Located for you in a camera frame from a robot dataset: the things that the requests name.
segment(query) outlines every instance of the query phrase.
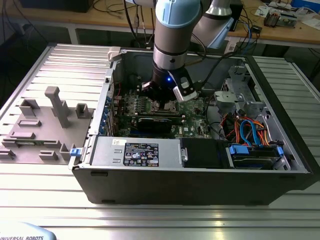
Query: sticker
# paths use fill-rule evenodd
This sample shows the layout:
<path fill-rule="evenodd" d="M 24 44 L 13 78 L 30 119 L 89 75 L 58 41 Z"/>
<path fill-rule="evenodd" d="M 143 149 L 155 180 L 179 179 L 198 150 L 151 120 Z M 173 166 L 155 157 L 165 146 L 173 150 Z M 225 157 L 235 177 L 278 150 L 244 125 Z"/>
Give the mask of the sticker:
<path fill-rule="evenodd" d="M 137 167 L 159 167 L 159 145 L 157 143 L 125 143 L 123 165 Z"/>
<path fill-rule="evenodd" d="M 124 146 L 126 144 L 126 142 L 127 142 L 127 140 L 125 140 L 125 139 L 113 139 L 112 145 Z"/>

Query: computer case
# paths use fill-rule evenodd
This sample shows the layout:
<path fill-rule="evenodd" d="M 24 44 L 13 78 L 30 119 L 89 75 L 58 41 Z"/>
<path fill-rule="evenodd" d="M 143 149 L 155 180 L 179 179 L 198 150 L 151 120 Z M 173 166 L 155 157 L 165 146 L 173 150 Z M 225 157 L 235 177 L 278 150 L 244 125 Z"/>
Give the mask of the computer case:
<path fill-rule="evenodd" d="M 94 0 L 20 0 L 23 8 L 65 10 L 86 13 Z"/>

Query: blue drive bracket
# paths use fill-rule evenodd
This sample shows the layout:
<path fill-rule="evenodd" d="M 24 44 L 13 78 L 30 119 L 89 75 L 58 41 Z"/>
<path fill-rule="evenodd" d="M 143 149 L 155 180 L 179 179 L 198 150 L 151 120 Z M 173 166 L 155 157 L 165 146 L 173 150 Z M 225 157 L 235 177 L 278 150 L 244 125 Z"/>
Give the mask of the blue drive bracket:
<path fill-rule="evenodd" d="M 249 154 L 247 146 L 242 145 L 232 145 L 229 147 L 230 154 Z"/>

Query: power strip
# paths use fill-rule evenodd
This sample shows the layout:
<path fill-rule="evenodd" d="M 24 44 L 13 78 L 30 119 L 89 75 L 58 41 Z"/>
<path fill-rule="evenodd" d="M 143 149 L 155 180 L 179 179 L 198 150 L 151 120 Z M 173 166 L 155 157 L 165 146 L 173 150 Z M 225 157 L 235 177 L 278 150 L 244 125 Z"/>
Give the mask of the power strip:
<path fill-rule="evenodd" d="M 282 7 L 284 9 L 288 9 L 288 10 L 292 9 L 292 6 L 290 4 L 286 4 L 285 2 L 278 3 L 277 1 L 270 2 L 268 7 L 271 7 L 271 8 Z"/>

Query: blue latch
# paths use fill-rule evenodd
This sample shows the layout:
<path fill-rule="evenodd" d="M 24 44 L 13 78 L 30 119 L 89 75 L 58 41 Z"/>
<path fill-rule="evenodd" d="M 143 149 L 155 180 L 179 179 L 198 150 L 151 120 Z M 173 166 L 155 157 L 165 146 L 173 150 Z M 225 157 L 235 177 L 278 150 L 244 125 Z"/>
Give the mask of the blue latch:
<path fill-rule="evenodd" d="M 242 145 L 232 145 L 229 147 L 230 154 L 249 154 L 247 146 Z"/>
<path fill-rule="evenodd" d="M 282 147 L 278 146 L 276 149 L 278 150 L 278 153 L 279 153 L 279 155 L 280 155 L 281 157 L 285 154 L 285 153 L 284 153 L 284 150 L 282 149 Z"/>
<path fill-rule="evenodd" d="M 71 157 L 81 157 L 81 155 L 82 155 L 82 147 L 72 148 L 70 150 Z"/>

